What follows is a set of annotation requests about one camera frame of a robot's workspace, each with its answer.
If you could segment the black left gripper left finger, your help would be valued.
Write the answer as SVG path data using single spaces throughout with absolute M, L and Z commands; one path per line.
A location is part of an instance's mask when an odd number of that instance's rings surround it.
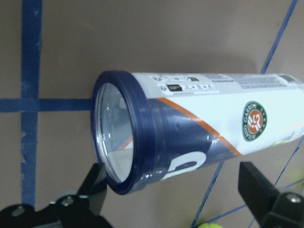
M 107 193 L 106 170 L 95 163 L 75 194 L 66 194 L 36 211 L 29 204 L 15 204 L 0 211 L 2 228 L 110 228 L 100 215 Z

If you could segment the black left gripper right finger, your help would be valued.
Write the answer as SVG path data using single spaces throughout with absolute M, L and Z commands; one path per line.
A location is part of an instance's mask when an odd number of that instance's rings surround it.
M 279 191 L 250 161 L 239 165 L 238 192 L 261 228 L 304 226 L 304 197 Z

